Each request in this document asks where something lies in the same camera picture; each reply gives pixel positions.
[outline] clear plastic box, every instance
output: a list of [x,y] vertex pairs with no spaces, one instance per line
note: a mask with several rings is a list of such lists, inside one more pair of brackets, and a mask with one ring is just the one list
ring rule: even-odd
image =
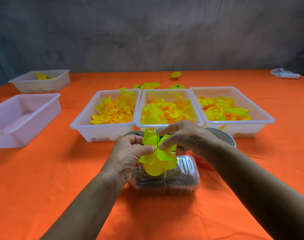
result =
[[144,196],[187,195],[198,190],[200,175],[194,158],[189,155],[178,155],[178,164],[159,176],[151,176],[144,166],[132,170],[129,184]]
[[193,97],[191,96],[188,89],[146,89],[142,93],[142,98],[140,102],[140,107],[138,108],[138,120],[136,122],[136,126],[140,128],[142,131],[145,129],[156,130],[158,128],[165,128],[168,124],[160,124],[160,125],[153,125],[153,124],[141,124],[142,122],[142,109],[146,107],[148,103],[150,103],[153,99],[162,98],[165,101],[176,102],[178,100],[177,96],[180,95],[182,100],[190,99],[191,104],[194,108],[195,117],[192,121],[193,123],[203,126],[204,122],[202,116],[194,103]]
[[[13,83],[22,93],[58,92],[70,83],[69,71],[70,70],[32,71],[8,82]],[[55,79],[38,80],[35,72],[39,72],[48,77],[55,77]]]
[[82,112],[76,117],[76,119],[71,123],[71,129],[77,129],[79,133],[88,141],[114,141],[124,134],[134,130],[134,125],[138,116],[138,105],[140,103],[141,89],[127,89],[126,91],[133,92],[133,96],[136,99],[136,105],[134,109],[133,121],[130,123],[123,124],[95,124],[91,125],[91,116],[95,112],[96,105],[101,103],[101,98],[112,96],[115,100],[118,95],[121,95],[120,90],[101,90],[98,91],[90,102],[85,106]]
[[[221,129],[234,138],[254,137],[266,124],[274,123],[275,120],[253,101],[247,98],[235,87],[194,87],[190,88],[193,99],[204,120],[204,127]],[[196,97],[228,96],[235,100],[235,105],[249,109],[252,120],[247,121],[210,121],[203,112]]]
[[30,143],[60,112],[58,93],[20,94],[0,104],[0,148]]

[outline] hand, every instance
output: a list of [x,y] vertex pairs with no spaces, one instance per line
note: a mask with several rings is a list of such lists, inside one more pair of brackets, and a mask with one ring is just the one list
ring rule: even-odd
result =
[[128,135],[118,139],[110,157],[106,160],[101,171],[115,171],[127,183],[131,179],[131,170],[143,155],[152,154],[156,147],[142,145],[142,136]]
[[159,145],[162,150],[168,149],[173,145],[178,145],[176,153],[182,154],[192,150],[195,156],[204,156],[206,145],[220,141],[214,134],[189,120],[182,120],[168,125],[162,131],[160,136],[172,134],[163,143]]

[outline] concrete wall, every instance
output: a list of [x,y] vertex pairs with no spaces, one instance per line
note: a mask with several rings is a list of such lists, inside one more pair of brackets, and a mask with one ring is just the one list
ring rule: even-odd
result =
[[304,0],[0,0],[0,76],[277,68],[304,51]]

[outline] empty white plastic bin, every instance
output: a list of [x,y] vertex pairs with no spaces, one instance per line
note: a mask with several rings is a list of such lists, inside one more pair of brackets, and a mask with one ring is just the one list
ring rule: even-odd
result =
[[134,125],[138,117],[138,105],[140,103],[141,89],[126,89],[126,91],[133,92],[133,96],[136,99],[136,105],[134,109],[133,121],[130,123],[122,124],[90,124],[92,120],[92,114],[95,113],[96,105],[101,103],[101,98],[108,98],[112,96],[112,100],[115,100],[118,95],[121,95],[120,90],[101,90],[98,91],[90,102],[85,106],[82,112],[76,117],[76,119],[70,125],[71,129],[77,129],[79,133],[88,141],[114,141],[124,134],[134,130]]
[[0,104],[0,148],[24,147],[60,112],[58,93],[20,94]]
[[[274,123],[275,120],[253,101],[247,98],[235,87],[194,87],[190,88],[193,99],[204,120],[204,127],[214,127],[227,132],[234,138],[254,137],[266,124]],[[235,106],[249,109],[252,120],[247,121],[210,121],[207,119],[196,97],[228,96],[235,100]]]
[[198,108],[196,107],[193,97],[190,94],[190,91],[188,89],[146,89],[142,93],[142,98],[140,102],[140,107],[138,108],[138,120],[136,122],[136,126],[140,128],[142,131],[145,130],[146,128],[150,130],[156,130],[158,128],[165,128],[168,126],[168,124],[159,124],[159,125],[153,125],[153,124],[141,124],[142,122],[142,109],[146,107],[146,105],[150,102],[152,102],[153,99],[164,99],[165,101],[170,101],[170,102],[177,102],[178,100],[178,95],[182,97],[182,100],[190,99],[191,104],[194,108],[195,112],[195,117],[194,120],[192,121],[193,123],[203,126],[204,122],[202,119],[202,116],[200,115],[200,112]]
[[[22,93],[58,92],[70,83],[70,70],[32,71],[9,81]],[[38,80],[35,72],[55,79]]]

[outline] orange tablecloth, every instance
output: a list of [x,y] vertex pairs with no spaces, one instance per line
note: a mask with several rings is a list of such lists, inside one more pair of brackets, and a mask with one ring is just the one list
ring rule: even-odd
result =
[[[161,88],[235,86],[276,120],[237,148],[304,195],[304,77],[267,70],[71,73],[62,112],[24,148],[0,149],[0,240],[39,239],[100,171],[114,142],[86,142],[70,123],[98,90],[160,81]],[[0,103],[16,94],[0,88]],[[125,187],[98,239],[271,239],[215,171],[199,168],[195,195],[143,198]]]

